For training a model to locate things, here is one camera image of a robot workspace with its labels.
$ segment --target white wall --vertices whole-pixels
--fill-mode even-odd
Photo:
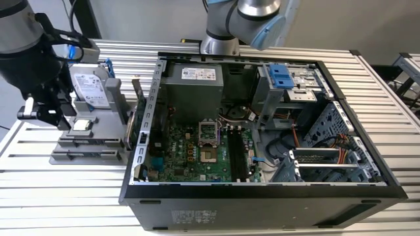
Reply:
[[[200,0],[91,0],[103,39],[177,43],[205,37]]]
[[[357,49],[369,63],[420,53],[420,0],[301,0],[287,47]]]

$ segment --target blue clip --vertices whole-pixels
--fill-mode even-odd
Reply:
[[[253,156],[252,161],[263,161],[264,162],[265,158]]]
[[[107,63],[107,65],[108,65],[108,74],[109,74],[109,77],[111,77],[111,78],[115,78],[115,77],[116,77],[116,74],[115,74],[115,72],[113,72],[113,65],[112,65],[112,61],[111,61],[109,58],[105,60],[105,63]]]
[[[269,64],[269,77],[273,80],[276,89],[292,89],[295,87],[293,79],[285,65]]]

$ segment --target motherboard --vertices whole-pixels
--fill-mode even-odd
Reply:
[[[216,122],[172,124],[165,154],[152,157],[149,181],[260,182],[259,167],[252,162],[251,131],[241,129],[235,132],[239,138],[232,140],[233,130],[217,127]]]

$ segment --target barcode label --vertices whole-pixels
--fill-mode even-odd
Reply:
[[[183,68],[184,80],[216,80],[216,69]]]

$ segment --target blue latch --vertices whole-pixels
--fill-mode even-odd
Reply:
[[[285,65],[269,64],[269,77],[276,89],[292,89],[295,87],[293,79]]]

